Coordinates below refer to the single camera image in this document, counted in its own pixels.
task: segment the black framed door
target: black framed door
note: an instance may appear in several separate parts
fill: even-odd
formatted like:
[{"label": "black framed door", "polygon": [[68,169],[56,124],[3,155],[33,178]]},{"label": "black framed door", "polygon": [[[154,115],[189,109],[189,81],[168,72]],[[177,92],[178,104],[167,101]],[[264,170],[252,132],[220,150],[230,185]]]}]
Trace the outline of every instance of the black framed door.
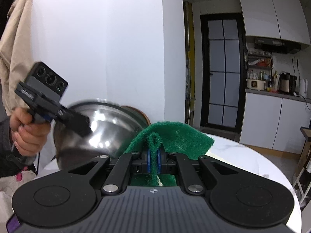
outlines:
[{"label": "black framed door", "polygon": [[201,126],[240,132],[247,72],[242,14],[201,16],[203,88]]}]

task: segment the pink object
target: pink object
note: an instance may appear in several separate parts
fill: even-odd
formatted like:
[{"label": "pink object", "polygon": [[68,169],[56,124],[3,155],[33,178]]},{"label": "pink object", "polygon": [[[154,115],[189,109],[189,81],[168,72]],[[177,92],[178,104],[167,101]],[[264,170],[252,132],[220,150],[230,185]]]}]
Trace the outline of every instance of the pink object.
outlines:
[{"label": "pink object", "polygon": [[[25,166],[22,171],[26,171],[28,168]],[[21,181],[23,179],[23,175],[20,173],[16,174],[16,181]]]}]

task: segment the glass pane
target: glass pane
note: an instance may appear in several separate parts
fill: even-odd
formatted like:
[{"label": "glass pane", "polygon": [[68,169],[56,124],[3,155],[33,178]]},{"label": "glass pane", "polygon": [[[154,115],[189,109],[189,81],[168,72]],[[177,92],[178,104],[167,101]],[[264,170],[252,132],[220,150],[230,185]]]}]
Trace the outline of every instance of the glass pane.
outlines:
[{"label": "glass pane", "polygon": [[224,119],[223,119],[222,125],[228,126],[228,127],[235,127],[237,112],[238,112],[238,108],[225,106]]},{"label": "glass pane", "polygon": [[226,73],[225,105],[238,106],[238,93],[240,89],[240,74]]},{"label": "glass pane", "polygon": [[208,122],[221,125],[223,106],[210,104]]},{"label": "glass pane", "polygon": [[225,46],[223,40],[210,41],[211,71],[225,71]]},{"label": "glass pane", "polygon": [[236,20],[223,20],[225,39],[238,39]]},{"label": "glass pane", "polygon": [[211,20],[208,22],[208,36],[210,39],[224,39],[221,20]]},{"label": "glass pane", "polygon": [[240,72],[240,48],[238,40],[225,40],[226,45],[226,71]]},{"label": "glass pane", "polygon": [[225,73],[215,73],[210,76],[210,103],[224,104]]}]

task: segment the camera lens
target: camera lens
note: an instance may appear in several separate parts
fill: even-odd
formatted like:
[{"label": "camera lens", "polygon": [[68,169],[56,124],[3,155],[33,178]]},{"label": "camera lens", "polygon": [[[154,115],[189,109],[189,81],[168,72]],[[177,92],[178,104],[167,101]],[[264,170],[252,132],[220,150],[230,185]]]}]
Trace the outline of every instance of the camera lens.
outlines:
[{"label": "camera lens", "polygon": [[55,76],[55,74],[53,74],[53,73],[48,73],[48,75],[47,75],[46,78],[45,78],[45,81],[46,81],[46,83],[47,83],[49,86],[55,85],[55,83],[56,83],[56,76]]},{"label": "camera lens", "polygon": [[39,77],[43,77],[45,75],[45,68],[43,66],[40,66],[38,69],[37,69],[37,75]]},{"label": "camera lens", "polygon": [[64,89],[64,87],[65,87],[65,85],[62,81],[60,81],[56,84],[56,88],[58,91],[62,91]]}]

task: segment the black camera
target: black camera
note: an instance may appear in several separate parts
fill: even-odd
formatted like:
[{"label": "black camera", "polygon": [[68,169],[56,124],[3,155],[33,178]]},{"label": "black camera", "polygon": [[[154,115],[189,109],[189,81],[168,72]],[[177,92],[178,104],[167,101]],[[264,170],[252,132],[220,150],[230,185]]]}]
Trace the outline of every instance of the black camera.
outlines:
[{"label": "black camera", "polygon": [[[80,136],[87,136],[91,133],[89,118],[59,103],[67,86],[62,77],[39,61],[34,63],[25,81],[18,83],[15,93],[29,106],[28,112],[33,116],[34,123],[56,120]],[[31,165],[35,160],[35,157],[21,156],[14,145],[12,152],[19,159],[15,163],[20,168]]]}]

